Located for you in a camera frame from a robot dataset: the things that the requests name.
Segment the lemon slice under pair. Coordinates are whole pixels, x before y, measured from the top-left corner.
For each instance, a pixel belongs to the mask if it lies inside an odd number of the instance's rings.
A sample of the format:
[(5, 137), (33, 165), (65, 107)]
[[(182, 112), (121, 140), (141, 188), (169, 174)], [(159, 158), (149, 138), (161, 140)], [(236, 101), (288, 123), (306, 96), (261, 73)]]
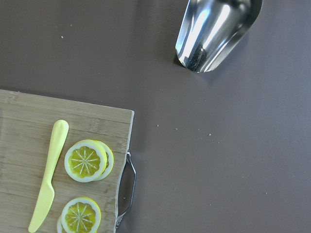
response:
[(104, 142), (98, 140), (96, 140), (96, 142), (104, 148), (107, 156), (107, 163), (104, 172), (97, 179), (95, 179), (95, 181), (99, 181), (106, 178), (111, 173), (114, 166), (114, 155), (110, 147), (107, 146)]

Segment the lemon slice top single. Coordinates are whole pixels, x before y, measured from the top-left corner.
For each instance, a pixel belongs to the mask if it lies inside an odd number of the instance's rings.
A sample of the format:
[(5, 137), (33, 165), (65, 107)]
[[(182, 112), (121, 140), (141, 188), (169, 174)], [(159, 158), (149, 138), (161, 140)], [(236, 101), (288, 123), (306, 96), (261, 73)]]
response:
[(96, 141), (84, 139), (71, 146), (66, 152), (64, 166), (67, 174), (81, 183), (98, 179), (107, 165), (104, 148)]

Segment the steel scoop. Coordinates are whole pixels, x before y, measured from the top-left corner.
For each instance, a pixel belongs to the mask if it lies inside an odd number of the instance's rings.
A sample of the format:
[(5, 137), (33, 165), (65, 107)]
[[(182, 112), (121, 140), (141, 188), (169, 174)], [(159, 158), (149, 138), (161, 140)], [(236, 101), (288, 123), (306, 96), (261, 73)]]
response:
[(261, 0), (190, 0), (175, 50), (187, 69), (204, 73), (217, 66), (247, 34), (262, 9)]

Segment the bamboo cutting board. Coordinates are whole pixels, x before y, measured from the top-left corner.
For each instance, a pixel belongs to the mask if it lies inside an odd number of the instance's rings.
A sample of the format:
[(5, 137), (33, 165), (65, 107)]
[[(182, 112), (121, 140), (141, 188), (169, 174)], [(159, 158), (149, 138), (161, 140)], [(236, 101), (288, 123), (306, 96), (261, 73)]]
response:
[[(129, 149), (134, 112), (72, 100), (2, 90), (0, 92), (0, 230), (28, 230), (40, 190), (54, 123), (63, 119), (69, 132), (52, 179), (55, 196), (40, 233), (57, 231), (64, 206), (89, 197), (102, 212), (100, 233), (116, 231), (118, 195)], [(99, 140), (114, 154), (112, 172), (103, 180), (80, 183), (65, 171), (68, 149), (83, 139)]]

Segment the yellow plastic knife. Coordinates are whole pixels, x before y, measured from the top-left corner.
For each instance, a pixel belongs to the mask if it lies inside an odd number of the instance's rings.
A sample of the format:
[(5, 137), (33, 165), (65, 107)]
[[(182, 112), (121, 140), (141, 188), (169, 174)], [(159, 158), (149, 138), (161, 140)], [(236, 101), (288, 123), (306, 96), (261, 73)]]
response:
[(68, 131), (69, 124), (65, 120), (58, 120), (53, 125), (43, 180), (32, 219), (28, 227), (28, 232), (30, 233), (35, 233), (39, 229), (52, 206), (55, 195), (52, 186), (52, 178)]

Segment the lemon slice under front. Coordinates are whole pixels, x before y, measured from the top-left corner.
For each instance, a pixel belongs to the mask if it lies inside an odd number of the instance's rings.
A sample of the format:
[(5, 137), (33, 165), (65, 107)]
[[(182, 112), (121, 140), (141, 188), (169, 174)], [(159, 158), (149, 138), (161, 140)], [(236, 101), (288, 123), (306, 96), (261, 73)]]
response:
[(57, 230), (57, 233), (66, 233), (66, 231), (63, 229), (63, 226), (62, 226), (61, 217), (58, 218), (56, 230)]

